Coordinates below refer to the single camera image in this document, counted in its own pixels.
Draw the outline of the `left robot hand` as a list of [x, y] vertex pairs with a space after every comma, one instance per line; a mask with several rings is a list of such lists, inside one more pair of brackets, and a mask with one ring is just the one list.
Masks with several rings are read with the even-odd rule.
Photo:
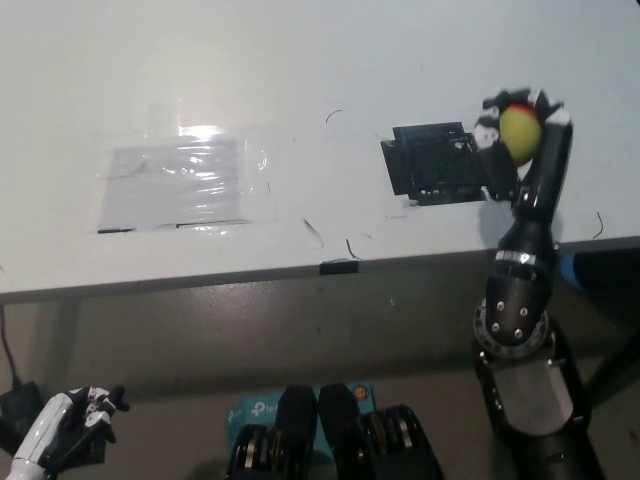
[[56, 479], [74, 468], [105, 462], [116, 442], [112, 420], [126, 412], [125, 387], [87, 386], [48, 400], [13, 454], [7, 480]]

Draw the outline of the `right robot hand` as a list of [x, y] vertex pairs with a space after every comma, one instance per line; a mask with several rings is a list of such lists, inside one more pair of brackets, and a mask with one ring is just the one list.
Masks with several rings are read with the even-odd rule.
[[[523, 178], [518, 175], [514, 157], [508, 152], [499, 128], [499, 116], [516, 105], [532, 108], [542, 126], [540, 146]], [[551, 224], [573, 138], [568, 110], [542, 90], [502, 90], [482, 102], [473, 138], [490, 197], [511, 202], [513, 224], [499, 240], [498, 248], [552, 261], [555, 244]]]

